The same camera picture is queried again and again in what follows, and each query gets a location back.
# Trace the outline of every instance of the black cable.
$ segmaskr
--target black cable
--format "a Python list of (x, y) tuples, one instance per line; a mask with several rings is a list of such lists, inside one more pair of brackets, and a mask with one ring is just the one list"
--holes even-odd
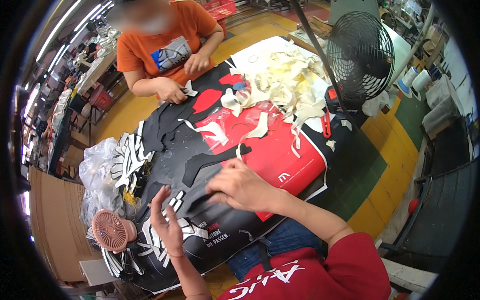
[(317, 38), (313, 33), (312, 28), (310, 27), (310, 23), (308, 23), (307, 21), (307, 17), (301, 10), (300, 3), (298, 2), (298, 0), (290, 0), (290, 3), (293, 9), (295, 10), (295, 12), (297, 13), (298, 18), (300, 19), (300, 23), (303, 26), (303, 30), (305, 30), (305, 32), (307, 33), (308, 38), (312, 42), (313, 46), (315, 47), (315, 50), (317, 50), (318, 55), (320, 56), (320, 59), (325, 65), (325, 69), (327, 70), (328, 76), (330, 77), (330, 81), (332, 82), (333, 89), (335, 89), (336, 96), (338, 97), (338, 103), (340, 104), (340, 107), (342, 108), (343, 113), (345, 114), (345, 117), (352, 124), (354, 132), (358, 132), (358, 128), (357, 128), (357, 125), (355, 124), (355, 121), (353, 120), (352, 116), (348, 113), (348, 111), (345, 109), (345, 106), (343, 105), (342, 95), (340, 94), (340, 90), (338, 89), (338, 85), (336, 84), (335, 76), (333, 75), (333, 71), (330, 68), (330, 64), (328, 63), (327, 56), (322, 50), (322, 47), (320, 47), (320, 44), (318, 43)]

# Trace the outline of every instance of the red ball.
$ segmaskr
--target red ball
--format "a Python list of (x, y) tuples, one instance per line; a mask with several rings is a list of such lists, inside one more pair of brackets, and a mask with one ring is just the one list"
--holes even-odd
[(418, 198), (410, 201), (410, 204), (408, 205), (408, 213), (410, 215), (413, 215), (413, 213), (415, 212), (415, 209), (417, 208), (418, 204), (419, 204), (419, 199)]

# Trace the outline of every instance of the wrist bracelet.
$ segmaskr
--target wrist bracelet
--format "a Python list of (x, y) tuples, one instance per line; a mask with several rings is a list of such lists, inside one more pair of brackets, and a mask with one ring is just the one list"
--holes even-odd
[(183, 249), (183, 254), (180, 255), (180, 256), (175, 256), (175, 255), (170, 254), (166, 248), (165, 248), (165, 252), (166, 252), (170, 257), (173, 257), (173, 258), (181, 258), (181, 257), (185, 256), (185, 253), (187, 253), (187, 250), (186, 250), (185, 248), (182, 247), (182, 249)]

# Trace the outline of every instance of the hand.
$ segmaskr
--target hand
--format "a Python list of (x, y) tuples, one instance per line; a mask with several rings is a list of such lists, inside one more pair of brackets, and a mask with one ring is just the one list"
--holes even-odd
[(210, 203), (225, 203), (235, 209), (281, 213), (290, 194), (270, 185), (237, 158), (210, 180), (206, 192), (215, 193)]
[(156, 93), (168, 103), (180, 104), (187, 99), (187, 96), (180, 90), (183, 86), (167, 77), (154, 78), (157, 81)]
[(168, 223), (162, 215), (162, 203), (170, 194), (170, 187), (164, 185), (155, 197), (153, 197), (150, 223), (158, 234), (158, 237), (160, 237), (165, 244), (168, 254), (172, 256), (183, 256), (183, 234), (177, 223), (177, 214), (173, 211), (173, 208), (168, 205), (166, 207), (167, 217), (169, 218)]
[(206, 69), (210, 64), (210, 58), (208, 56), (194, 53), (190, 55), (187, 62), (183, 66), (185, 70), (185, 75), (193, 74), (195, 72), (200, 72), (203, 69)]

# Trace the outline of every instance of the red t-shirt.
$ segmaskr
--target red t-shirt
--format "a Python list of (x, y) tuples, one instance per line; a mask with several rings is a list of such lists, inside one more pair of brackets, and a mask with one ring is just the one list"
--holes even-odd
[(218, 300), (236, 299), (385, 299), (391, 289), (388, 274), (370, 235), (350, 234), (333, 245), (326, 260), (313, 248), (302, 248), (261, 264)]

